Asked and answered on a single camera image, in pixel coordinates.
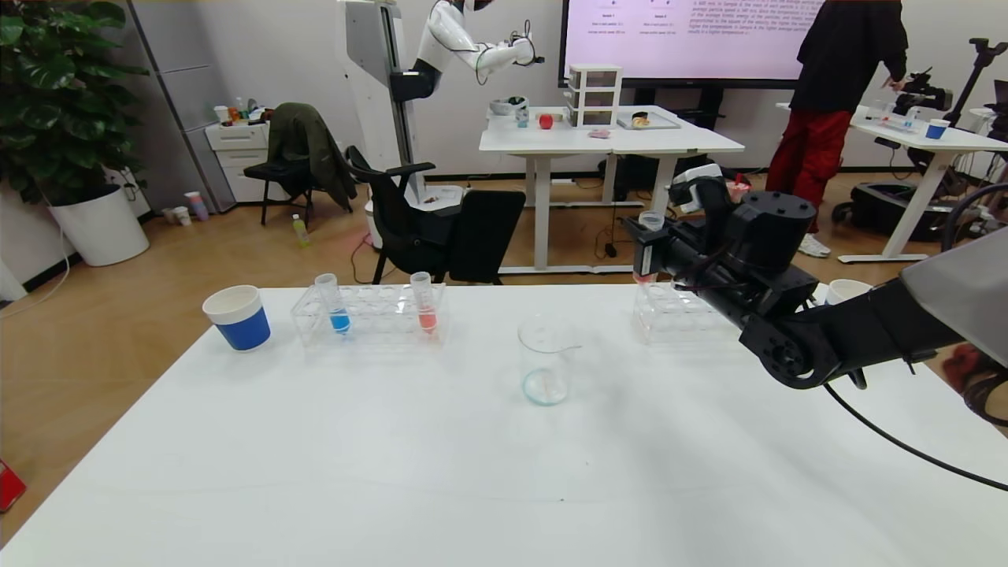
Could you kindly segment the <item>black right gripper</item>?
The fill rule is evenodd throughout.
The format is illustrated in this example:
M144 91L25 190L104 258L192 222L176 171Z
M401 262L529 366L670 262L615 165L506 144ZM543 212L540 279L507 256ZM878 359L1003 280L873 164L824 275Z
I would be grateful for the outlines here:
M665 273L694 277L708 258L699 242L677 228L656 231L636 217L623 217L621 223L634 239L634 272L638 276Z

